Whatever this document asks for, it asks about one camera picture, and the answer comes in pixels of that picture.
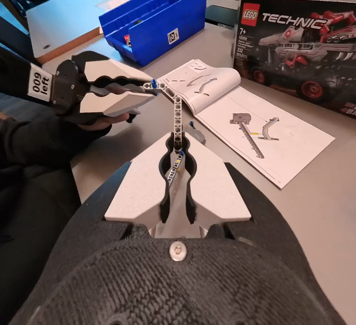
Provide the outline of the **grey motor black beam assembly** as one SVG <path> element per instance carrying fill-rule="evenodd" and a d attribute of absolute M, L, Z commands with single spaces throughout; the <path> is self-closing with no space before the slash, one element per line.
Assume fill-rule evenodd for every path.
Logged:
<path fill-rule="evenodd" d="M 187 132 L 188 134 L 190 134 L 202 145 L 205 145 L 205 143 L 206 143 L 205 136 L 203 135 L 203 133 L 200 130 L 198 130 L 194 126 L 193 121 L 190 121 L 188 124 L 183 125 L 182 130 L 183 130 L 183 132 Z M 179 152 L 179 154 L 176 157 L 176 161 L 173 163 L 173 167 L 171 168 L 170 172 L 167 175 L 167 181 L 168 181 L 169 187 L 171 187 L 171 184 L 172 184 L 176 174 L 179 172 L 180 164 L 183 160 L 183 157 L 184 157 L 184 152 L 183 151 Z"/>

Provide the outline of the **light grey bent toy beam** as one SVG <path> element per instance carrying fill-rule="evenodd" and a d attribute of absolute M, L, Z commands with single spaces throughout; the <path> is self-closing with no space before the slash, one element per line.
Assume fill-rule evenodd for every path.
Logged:
<path fill-rule="evenodd" d="M 164 83 L 158 83 L 155 79 L 151 82 L 146 82 L 143 84 L 143 89 L 146 93 L 157 96 L 158 94 L 163 94 L 167 99 L 169 99 L 174 105 L 174 120 L 173 120 L 173 133 L 174 141 L 173 148 L 174 151 L 179 154 L 182 151 L 182 98 L 178 96 L 170 87 Z"/>

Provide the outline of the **person's left hand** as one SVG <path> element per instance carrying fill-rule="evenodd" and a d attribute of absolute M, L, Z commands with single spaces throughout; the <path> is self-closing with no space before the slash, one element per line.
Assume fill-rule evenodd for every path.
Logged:
<path fill-rule="evenodd" d="M 107 129 L 108 127 L 112 126 L 113 124 L 125 122 L 129 119 L 130 115 L 128 113 L 121 114 L 116 117 L 107 117 L 103 116 L 96 120 L 96 122 L 92 125 L 84 125 L 78 124 L 77 126 L 84 131 L 94 132 L 94 131 L 101 131 Z"/>

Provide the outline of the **person's dark clothing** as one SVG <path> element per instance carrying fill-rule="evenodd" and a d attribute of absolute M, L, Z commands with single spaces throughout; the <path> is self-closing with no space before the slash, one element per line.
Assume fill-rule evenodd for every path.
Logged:
<path fill-rule="evenodd" d="M 81 203 L 69 164 L 8 167 L 0 186 L 0 322 L 8 324 Z"/>

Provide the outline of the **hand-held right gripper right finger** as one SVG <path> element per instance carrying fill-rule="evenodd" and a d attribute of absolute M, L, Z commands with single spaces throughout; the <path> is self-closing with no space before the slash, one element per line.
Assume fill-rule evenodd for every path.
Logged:
<path fill-rule="evenodd" d="M 186 215 L 190 224 L 208 230 L 212 225 L 249 221 L 248 210 L 224 161 L 184 133 Z"/>

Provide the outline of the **black toy truck set box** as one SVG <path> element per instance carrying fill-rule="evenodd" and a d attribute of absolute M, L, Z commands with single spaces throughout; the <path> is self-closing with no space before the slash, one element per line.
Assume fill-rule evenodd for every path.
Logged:
<path fill-rule="evenodd" d="M 241 77 L 356 117 L 356 0 L 241 0 Z"/>

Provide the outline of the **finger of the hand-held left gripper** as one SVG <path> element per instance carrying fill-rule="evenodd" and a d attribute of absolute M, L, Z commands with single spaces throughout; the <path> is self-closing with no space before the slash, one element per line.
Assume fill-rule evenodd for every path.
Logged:
<path fill-rule="evenodd" d="M 90 86 L 80 103 L 81 114 L 102 114 L 116 117 L 124 113 L 138 115 L 139 107 L 155 99 L 155 95 L 141 91 L 127 90 L 122 94 L 114 94 L 105 88 Z"/>
<path fill-rule="evenodd" d="M 149 83 L 153 80 L 148 74 L 112 59 L 87 61 L 84 74 L 91 83 L 101 78 L 108 78 L 111 81 L 123 80 L 128 83 Z"/>

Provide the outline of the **person's left forearm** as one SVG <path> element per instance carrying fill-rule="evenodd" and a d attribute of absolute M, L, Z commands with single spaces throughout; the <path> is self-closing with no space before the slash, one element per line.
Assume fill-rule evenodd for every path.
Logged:
<path fill-rule="evenodd" d="M 55 116 L 27 122 L 7 118 L 0 127 L 1 170 L 66 164 L 111 128 L 111 123 L 104 122 L 95 124 L 94 129 L 84 129 Z"/>

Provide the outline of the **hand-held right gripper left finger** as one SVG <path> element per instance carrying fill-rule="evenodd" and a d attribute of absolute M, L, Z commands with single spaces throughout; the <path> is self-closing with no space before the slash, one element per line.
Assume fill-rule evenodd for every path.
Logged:
<path fill-rule="evenodd" d="M 171 133 L 165 134 L 153 145 L 131 160 L 131 164 L 116 191 L 104 219 L 145 225 L 151 236 L 156 236 L 157 225 L 162 220 L 160 204 L 166 196 L 166 176 L 161 174 L 159 163 L 170 148 L 166 142 Z"/>

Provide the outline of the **white instruction booklet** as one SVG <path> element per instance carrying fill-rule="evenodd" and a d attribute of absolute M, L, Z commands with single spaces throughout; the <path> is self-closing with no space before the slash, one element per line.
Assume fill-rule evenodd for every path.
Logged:
<path fill-rule="evenodd" d="M 279 189 L 335 138 L 240 86 L 233 68 L 201 60 L 158 78 L 194 117 Z"/>

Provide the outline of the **blue plastic bin with tag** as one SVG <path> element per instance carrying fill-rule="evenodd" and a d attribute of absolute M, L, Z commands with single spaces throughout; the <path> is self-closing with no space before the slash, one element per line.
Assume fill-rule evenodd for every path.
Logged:
<path fill-rule="evenodd" d="M 146 66 L 205 26 L 207 0 L 128 0 L 99 16 L 107 43 Z"/>

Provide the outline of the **white background table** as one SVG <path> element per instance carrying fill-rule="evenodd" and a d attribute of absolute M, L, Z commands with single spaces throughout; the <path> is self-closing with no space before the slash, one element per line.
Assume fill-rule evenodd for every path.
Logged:
<path fill-rule="evenodd" d="M 50 0 L 27 12 L 33 55 L 45 64 L 97 37 L 99 17 L 128 0 Z"/>

